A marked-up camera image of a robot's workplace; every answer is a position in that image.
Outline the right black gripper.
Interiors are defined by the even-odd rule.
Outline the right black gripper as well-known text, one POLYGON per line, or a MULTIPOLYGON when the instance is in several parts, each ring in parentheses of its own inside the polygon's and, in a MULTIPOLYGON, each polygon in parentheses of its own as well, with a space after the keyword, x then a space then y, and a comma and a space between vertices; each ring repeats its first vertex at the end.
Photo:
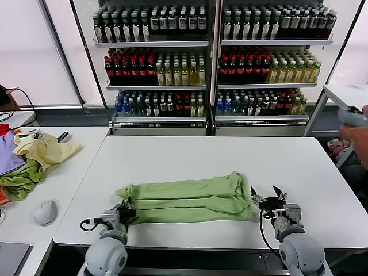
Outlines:
POLYGON ((260 210, 268 214, 273 214, 274 210, 283 209, 287 194, 284 193, 280 188, 273 186, 273 189, 277 197, 266 197, 263 198, 259 195, 255 189, 251 186, 251 199, 254 204, 260 204, 260 210))

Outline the person hand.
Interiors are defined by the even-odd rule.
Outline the person hand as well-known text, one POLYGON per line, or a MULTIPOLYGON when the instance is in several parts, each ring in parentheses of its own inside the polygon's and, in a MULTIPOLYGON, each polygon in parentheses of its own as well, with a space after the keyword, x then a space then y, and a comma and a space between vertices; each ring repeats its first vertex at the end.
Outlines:
POLYGON ((356 153, 367 152, 367 127, 351 127, 343 124, 340 133, 352 140, 356 153))

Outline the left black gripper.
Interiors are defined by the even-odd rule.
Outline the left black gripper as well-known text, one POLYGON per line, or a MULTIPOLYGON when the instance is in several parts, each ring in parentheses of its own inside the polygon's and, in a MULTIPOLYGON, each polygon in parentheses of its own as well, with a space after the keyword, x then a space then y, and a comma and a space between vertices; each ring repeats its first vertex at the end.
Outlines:
POLYGON ((113 207, 113 210, 119 212, 120 223, 133 223, 137 220, 136 209, 131 198, 124 198, 120 203, 113 207))

